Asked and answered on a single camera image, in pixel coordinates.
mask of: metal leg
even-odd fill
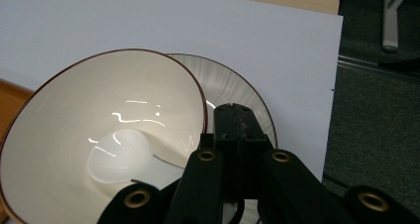
[[[388,52],[398,50],[398,7],[403,0],[383,1],[382,48]]]

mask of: orange wooden surface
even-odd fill
[[[3,137],[22,106],[31,97],[32,92],[0,80],[0,137]],[[6,210],[0,204],[0,223],[7,217]]]

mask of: white tabletop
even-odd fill
[[[255,87],[279,146],[321,179],[342,21],[248,0],[0,0],[0,79],[36,90],[116,49],[212,58]]]

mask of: gray carpet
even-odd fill
[[[420,73],[395,79],[389,75],[401,73],[377,66],[420,57],[420,0],[399,7],[393,54],[381,49],[382,0],[341,0],[339,14],[340,55],[370,63],[338,69],[325,164],[325,175],[335,180],[323,183],[339,195],[347,185],[379,188],[420,219]]]

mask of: brown rim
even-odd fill
[[[211,59],[211,58],[208,58],[208,57],[204,57],[204,56],[196,56],[196,55],[191,55],[191,54],[168,54],[169,56],[171,56],[171,55],[174,55],[174,56],[195,56],[195,57],[199,57],[199,58],[204,58],[204,59],[207,59],[207,60],[210,60],[210,61],[212,61],[212,62],[215,62],[215,63],[217,63],[217,64],[220,64],[220,65],[222,65],[222,66],[224,66],[224,67],[226,67],[227,69],[229,69],[229,70],[231,70],[233,73],[235,73],[238,77],[240,77],[245,83],[247,83],[249,86],[250,86],[250,88],[252,88],[253,89],[253,91],[256,93],[256,95],[259,97],[259,99],[260,99],[260,101],[262,102],[262,105],[264,106],[264,108],[265,108],[265,110],[266,110],[266,112],[268,113],[268,118],[269,118],[269,121],[271,122],[271,124],[272,124],[272,129],[273,129],[273,131],[274,131],[274,141],[275,141],[275,144],[274,144],[274,147],[275,148],[278,148],[278,144],[277,144],[277,133],[276,133],[276,131],[275,131],[275,126],[274,126],[274,122],[272,121],[272,117],[271,117],[271,114],[269,113],[269,110],[268,110],[268,107],[266,106],[266,104],[265,104],[265,102],[263,101],[263,98],[260,96],[260,94],[257,92],[257,90],[243,77],[243,76],[241,76],[239,73],[237,73],[236,71],[234,71],[233,69],[231,69],[230,67],[228,67],[228,66],[226,66],[226,65],[224,65],[224,64],[222,64],[222,63],[220,63],[220,62],[218,62],[218,61],[216,61],[216,60],[214,60],[214,59]]]
[[[45,86],[47,86],[51,81],[53,81],[54,79],[56,79],[58,76],[60,76],[61,74],[63,74],[64,72],[66,72],[67,70],[87,61],[90,60],[92,58],[98,57],[98,56],[103,56],[103,55],[107,55],[107,54],[112,54],[112,53],[119,53],[119,52],[148,52],[148,53],[154,53],[154,54],[158,54],[160,56],[165,56],[167,58],[170,58],[171,60],[175,61],[176,63],[178,63],[183,69],[185,69],[189,75],[194,79],[195,84],[197,84],[197,88],[200,91],[200,95],[201,95],[201,102],[203,105],[203,128],[201,130],[201,133],[206,133],[207,132],[207,105],[206,105],[206,99],[204,97],[204,92],[200,86],[200,83],[198,82],[197,78],[194,76],[194,74],[192,74],[192,72],[185,66],[183,65],[181,62],[179,62],[178,60],[174,59],[171,56],[168,56],[166,54],[163,53],[159,53],[156,51],[152,51],[152,50],[145,50],[145,49],[120,49],[120,50],[113,50],[113,51],[108,51],[105,53],[100,53],[94,56],[90,56],[87,58],[84,58],[68,67],[66,67],[65,69],[63,69],[62,71],[60,71],[59,73],[57,73],[56,75],[54,75],[53,77],[51,77],[49,80],[47,80],[47,82],[45,82],[43,85],[41,85],[40,88],[38,88],[37,90],[34,91],[34,93],[31,95],[31,97],[25,102],[25,104],[22,106],[22,108],[19,110],[19,112],[15,115],[15,117],[13,118],[13,121],[9,124],[6,133],[4,134],[1,143],[0,143],[0,165],[1,165],[1,160],[2,160],[2,156],[3,156],[3,148],[4,145],[6,143],[7,137],[9,135],[10,130],[13,127],[13,124],[15,123],[16,119],[19,117],[19,115],[21,114],[21,112],[25,109],[25,107],[31,102],[31,100],[37,95],[38,92],[40,92]],[[9,206],[6,197],[3,193],[3,187],[2,187],[2,182],[1,182],[1,172],[0,172],[0,202],[2,203],[6,213],[8,214],[9,217],[11,217],[14,221],[17,221],[18,223],[26,223],[22,218],[20,218],[13,210],[12,208]]]

